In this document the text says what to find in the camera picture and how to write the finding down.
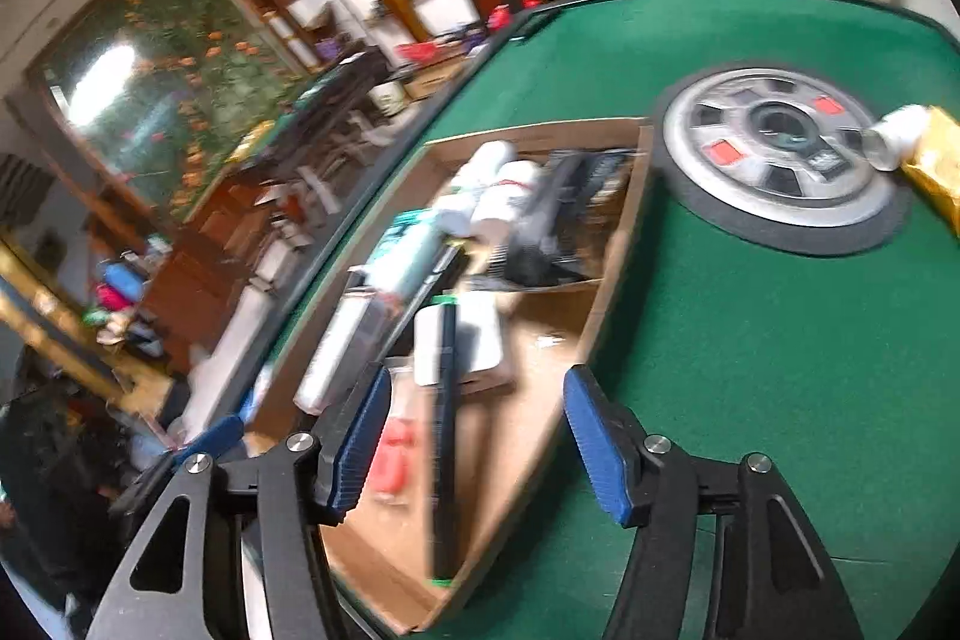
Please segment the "teal tissue pack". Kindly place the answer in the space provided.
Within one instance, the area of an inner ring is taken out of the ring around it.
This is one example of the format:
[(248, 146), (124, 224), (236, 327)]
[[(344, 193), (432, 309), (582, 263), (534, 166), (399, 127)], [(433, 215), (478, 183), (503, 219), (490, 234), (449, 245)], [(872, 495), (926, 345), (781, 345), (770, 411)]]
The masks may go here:
[(358, 281), (347, 287), (348, 294), (377, 294), (397, 307), (409, 305), (431, 273), (443, 242), (444, 232), (431, 209), (395, 214)]

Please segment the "white bottle red label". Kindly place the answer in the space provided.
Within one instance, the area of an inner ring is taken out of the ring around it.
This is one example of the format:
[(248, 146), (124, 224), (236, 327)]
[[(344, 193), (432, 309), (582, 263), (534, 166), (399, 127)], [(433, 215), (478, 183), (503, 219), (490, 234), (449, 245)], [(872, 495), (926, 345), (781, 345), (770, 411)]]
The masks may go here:
[(503, 164), (478, 197), (470, 235), (483, 244), (500, 245), (523, 213), (539, 177), (539, 164), (529, 159)]

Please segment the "yellow snack packet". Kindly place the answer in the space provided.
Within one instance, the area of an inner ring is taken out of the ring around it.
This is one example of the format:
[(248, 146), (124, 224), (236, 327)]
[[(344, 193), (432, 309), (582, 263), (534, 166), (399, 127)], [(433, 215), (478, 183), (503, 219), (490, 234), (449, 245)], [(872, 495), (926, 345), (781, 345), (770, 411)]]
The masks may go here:
[(960, 127), (950, 113), (926, 107), (928, 124), (901, 166), (954, 236), (960, 234)]

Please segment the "black marker green cap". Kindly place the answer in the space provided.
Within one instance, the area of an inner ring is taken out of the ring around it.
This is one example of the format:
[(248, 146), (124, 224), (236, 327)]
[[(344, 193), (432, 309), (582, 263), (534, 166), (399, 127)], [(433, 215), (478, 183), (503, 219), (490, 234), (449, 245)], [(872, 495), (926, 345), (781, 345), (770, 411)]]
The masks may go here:
[(459, 399), (457, 301), (452, 294), (434, 299), (433, 510), (431, 581), (447, 587), (457, 567), (455, 508), (455, 418)]

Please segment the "low wooden coffee table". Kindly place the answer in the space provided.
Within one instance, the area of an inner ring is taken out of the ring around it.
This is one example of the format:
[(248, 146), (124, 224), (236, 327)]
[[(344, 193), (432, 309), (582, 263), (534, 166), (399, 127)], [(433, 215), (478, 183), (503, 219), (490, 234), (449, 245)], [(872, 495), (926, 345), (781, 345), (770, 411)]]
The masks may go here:
[(398, 58), (394, 80), (414, 101), (425, 101), (454, 80), (466, 68), (469, 55), (460, 41), (398, 44), (394, 53)]

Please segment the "cardboard tray box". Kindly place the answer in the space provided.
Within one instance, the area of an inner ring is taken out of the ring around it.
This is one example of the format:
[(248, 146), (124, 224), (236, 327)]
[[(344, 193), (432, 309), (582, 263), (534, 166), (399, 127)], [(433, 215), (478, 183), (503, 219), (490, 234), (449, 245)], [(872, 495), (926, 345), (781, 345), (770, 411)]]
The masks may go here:
[(521, 125), (428, 143), (415, 154), (373, 213), (348, 242), (342, 260), (309, 298), (301, 320), (270, 369), (247, 440), (265, 450), (288, 434), (293, 404), (350, 269), (374, 250), (391, 221), (425, 208), (485, 143), (511, 143), (537, 164), (558, 149), (625, 151), (612, 185), (597, 197), (599, 213), (579, 239), (587, 266), (582, 283), (534, 291), (477, 291), (473, 276), (487, 266), (490, 247), (467, 242), (466, 274), (454, 286), (457, 356), (464, 361), (457, 409), (455, 497), (459, 569), (447, 585), (431, 578), (431, 434), (434, 393), (416, 385), (420, 349), (409, 342), (391, 359), (395, 425), (392, 440), (404, 459), (397, 479), (368, 482), (342, 525), (322, 533), (335, 578), (374, 619), (395, 635), (423, 632), (460, 608), (477, 588), (529, 502), (563, 420), (563, 375), (589, 359), (619, 286), (628, 245), (640, 224), (652, 130), (643, 120), (560, 120)]

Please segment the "silver red box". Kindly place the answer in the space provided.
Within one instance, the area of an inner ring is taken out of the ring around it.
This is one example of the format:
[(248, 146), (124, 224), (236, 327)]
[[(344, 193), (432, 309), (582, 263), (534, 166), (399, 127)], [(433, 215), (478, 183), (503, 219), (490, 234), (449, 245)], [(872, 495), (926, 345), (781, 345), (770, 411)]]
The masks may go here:
[(296, 408), (319, 416), (352, 393), (366, 367), (384, 346), (400, 312), (391, 292), (364, 287), (348, 291), (335, 309), (296, 390)]

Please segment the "white power adapter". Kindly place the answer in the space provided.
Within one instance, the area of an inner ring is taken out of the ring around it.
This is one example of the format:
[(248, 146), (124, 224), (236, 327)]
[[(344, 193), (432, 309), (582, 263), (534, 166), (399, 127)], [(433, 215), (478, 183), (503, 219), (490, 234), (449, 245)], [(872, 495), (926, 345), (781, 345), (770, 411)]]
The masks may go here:
[[(491, 292), (452, 294), (457, 301), (457, 372), (464, 395), (482, 393), (512, 382), (506, 320)], [(436, 353), (434, 299), (421, 308), (413, 324), (413, 381), (421, 388), (434, 386)]]

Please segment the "floral wall mural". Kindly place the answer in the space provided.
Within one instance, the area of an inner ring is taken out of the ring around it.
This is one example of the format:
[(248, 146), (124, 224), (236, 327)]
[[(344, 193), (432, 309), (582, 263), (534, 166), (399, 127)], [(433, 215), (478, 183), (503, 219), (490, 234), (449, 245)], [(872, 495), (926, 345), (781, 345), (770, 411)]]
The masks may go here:
[(71, 135), (174, 220), (308, 80), (236, 0), (94, 0), (36, 68)]

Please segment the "black gold snack pouch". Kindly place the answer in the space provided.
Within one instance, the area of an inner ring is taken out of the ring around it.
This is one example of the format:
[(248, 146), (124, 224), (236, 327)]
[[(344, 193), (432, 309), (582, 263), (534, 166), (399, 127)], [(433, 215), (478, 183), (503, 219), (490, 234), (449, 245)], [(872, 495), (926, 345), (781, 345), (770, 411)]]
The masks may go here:
[(532, 195), (485, 269), (494, 289), (523, 291), (592, 280), (597, 213), (630, 179), (630, 148), (555, 149)]

